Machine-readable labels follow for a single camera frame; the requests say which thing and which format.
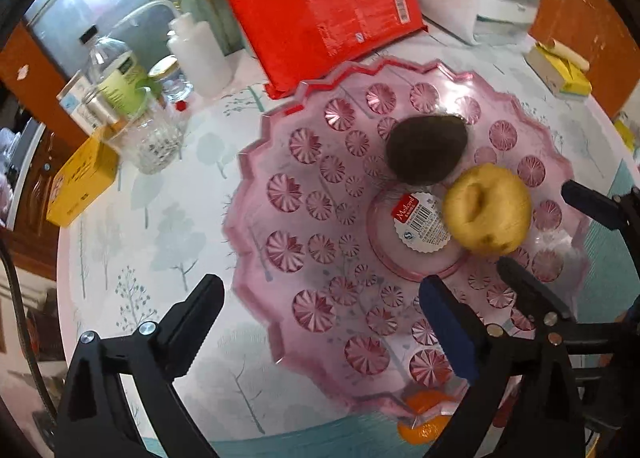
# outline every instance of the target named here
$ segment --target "red plastic package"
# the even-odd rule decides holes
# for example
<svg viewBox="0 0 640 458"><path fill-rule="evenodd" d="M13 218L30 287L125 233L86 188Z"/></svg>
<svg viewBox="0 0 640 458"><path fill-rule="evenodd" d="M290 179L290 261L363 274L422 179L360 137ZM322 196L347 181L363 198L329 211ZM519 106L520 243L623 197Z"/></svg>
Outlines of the red plastic package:
<svg viewBox="0 0 640 458"><path fill-rule="evenodd" d="M229 0L275 99L422 27L417 0Z"/></svg>

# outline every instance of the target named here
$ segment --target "barcode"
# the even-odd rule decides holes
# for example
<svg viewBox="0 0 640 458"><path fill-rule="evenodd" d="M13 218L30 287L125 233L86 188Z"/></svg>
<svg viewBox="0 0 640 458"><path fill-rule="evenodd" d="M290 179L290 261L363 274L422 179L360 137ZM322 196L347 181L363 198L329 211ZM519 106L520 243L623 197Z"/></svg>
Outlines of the barcode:
<svg viewBox="0 0 640 458"><path fill-rule="evenodd" d="M394 0L396 4L396 10L398 11L398 18L400 19L400 24L407 24L411 19L409 19L409 11L406 9L406 1L405 0Z"/></svg>
<svg viewBox="0 0 640 458"><path fill-rule="evenodd" d="M424 227L424 224L429 221L429 218L431 218L431 211L428 210L427 207L418 205L413 216L414 218L411 220L411 223L409 223L409 226L415 231L420 232Z"/></svg>

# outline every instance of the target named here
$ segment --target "blue gripper pad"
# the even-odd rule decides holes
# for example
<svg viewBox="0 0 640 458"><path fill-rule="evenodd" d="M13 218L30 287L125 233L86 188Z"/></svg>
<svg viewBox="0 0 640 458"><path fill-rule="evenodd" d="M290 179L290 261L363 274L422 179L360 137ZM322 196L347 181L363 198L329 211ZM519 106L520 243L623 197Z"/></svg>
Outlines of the blue gripper pad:
<svg viewBox="0 0 640 458"><path fill-rule="evenodd" d="M458 302L438 276L422 280L418 299L453 371L472 384L478 378L477 343L474 343L474 335L478 334L474 333L477 327L473 318L480 326L482 323L471 308Z"/></svg>

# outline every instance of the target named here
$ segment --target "teal tablecloth border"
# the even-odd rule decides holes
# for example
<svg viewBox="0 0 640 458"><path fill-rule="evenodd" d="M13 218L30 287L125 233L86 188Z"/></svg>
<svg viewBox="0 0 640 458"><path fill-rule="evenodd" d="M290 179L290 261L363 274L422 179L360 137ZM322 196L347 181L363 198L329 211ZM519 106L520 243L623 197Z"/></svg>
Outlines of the teal tablecloth border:
<svg viewBox="0 0 640 458"><path fill-rule="evenodd" d="M609 196L626 194L633 184L631 173L621 162ZM640 280L619 232L610 232L593 222L585 248L591 268L578 298L578 320L608 322L633 303L640 292ZM144 441L149 451L166 457L158 440ZM276 436L210 444L222 458L419 458L429 448L401 440L396 424L379 413L347 416Z"/></svg>

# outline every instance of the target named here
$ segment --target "plastic bottle with green label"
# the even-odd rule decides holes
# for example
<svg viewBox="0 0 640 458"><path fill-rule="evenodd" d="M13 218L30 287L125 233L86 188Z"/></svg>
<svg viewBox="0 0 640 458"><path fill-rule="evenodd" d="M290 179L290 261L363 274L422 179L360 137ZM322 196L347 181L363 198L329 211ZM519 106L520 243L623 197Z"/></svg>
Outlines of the plastic bottle with green label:
<svg viewBox="0 0 640 458"><path fill-rule="evenodd" d="M112 37L99 37L94 25L80 38L89 47L89 80L123 118L131 119L140 111L145 93L142 86L151 87L159 95L156 84L149 79L131 48Z"/></svg>

